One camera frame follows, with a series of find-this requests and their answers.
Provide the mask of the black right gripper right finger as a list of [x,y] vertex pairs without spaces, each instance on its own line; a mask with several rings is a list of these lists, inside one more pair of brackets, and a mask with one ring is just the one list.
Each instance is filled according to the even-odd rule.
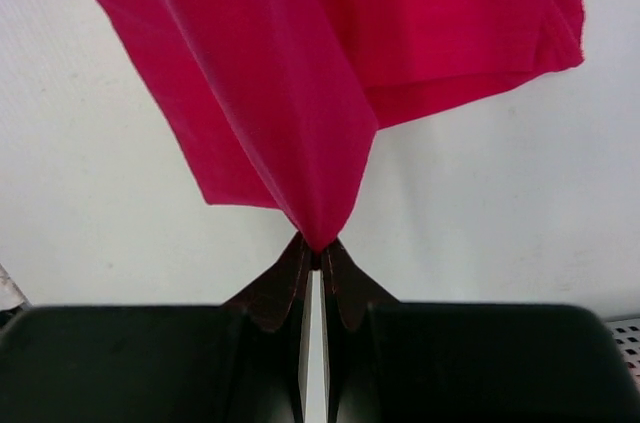
[[639,392],[592,312],[396,299],[340,242],[319,257],[331,422],[635,422]]

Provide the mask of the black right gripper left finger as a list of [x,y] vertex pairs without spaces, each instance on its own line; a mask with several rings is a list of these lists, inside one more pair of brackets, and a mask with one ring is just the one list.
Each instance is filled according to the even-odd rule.
[[5,422],[300,422],[312,253],[221,305],[34,307],[1,332]]

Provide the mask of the red t-shirt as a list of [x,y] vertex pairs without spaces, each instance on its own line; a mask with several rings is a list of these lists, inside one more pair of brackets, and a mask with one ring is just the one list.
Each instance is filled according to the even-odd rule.
[[314,249],[377,131],[583,60],[583,0],[97,0],[206,202],[282,210]]

